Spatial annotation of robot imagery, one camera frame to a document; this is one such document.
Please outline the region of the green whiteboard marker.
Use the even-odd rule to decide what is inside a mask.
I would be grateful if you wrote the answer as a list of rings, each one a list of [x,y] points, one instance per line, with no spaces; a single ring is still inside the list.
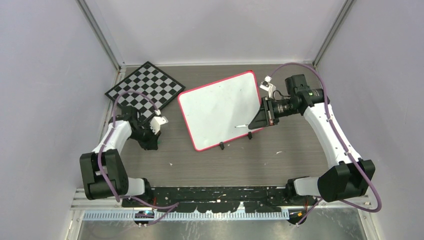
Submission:
[[[248,128],[248,124],[236,125],[235,128]]]

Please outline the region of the whiteboard with red frame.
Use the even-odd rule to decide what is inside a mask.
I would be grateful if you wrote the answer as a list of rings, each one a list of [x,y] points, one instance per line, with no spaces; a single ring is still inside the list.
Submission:
[[[251,70],[180,93],[177,101],[198,152],[244,137],[259,110],[261,96]]]

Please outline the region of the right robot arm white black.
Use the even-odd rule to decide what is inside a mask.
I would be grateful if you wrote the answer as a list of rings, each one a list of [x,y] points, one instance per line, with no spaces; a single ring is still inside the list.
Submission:
[[[306,196],[321,197],[326,202],[364,196],[367,179],[372,179],[376,167],[372,160],[364,160],[354,150],[341,130],[321,88],[308,86],[303,74],[285,79],[288,97],[274,99],[276,87],[266,76],[259,87],[268,91],[261,98],[259,110],[248,129],[275,126],[280,118],[300,114],[316,134],[328,163],[328,170],[319,177],[298,177],[287,181],[285,198],[291,205],[299,205]]]

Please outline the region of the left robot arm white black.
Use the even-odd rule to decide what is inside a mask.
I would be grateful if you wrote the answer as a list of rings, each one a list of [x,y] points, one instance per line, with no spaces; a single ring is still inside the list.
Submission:
[[[101,142],[79,158],[85,196],[88,200],[132,197],[141,207],[153,202],[153,193],[146,178],[129,177],[121,158],[127,140],[135,140],[146,151],[157,150],[161,127],[168,123],[160,110],[149,122],[132,106],[114,114]]]

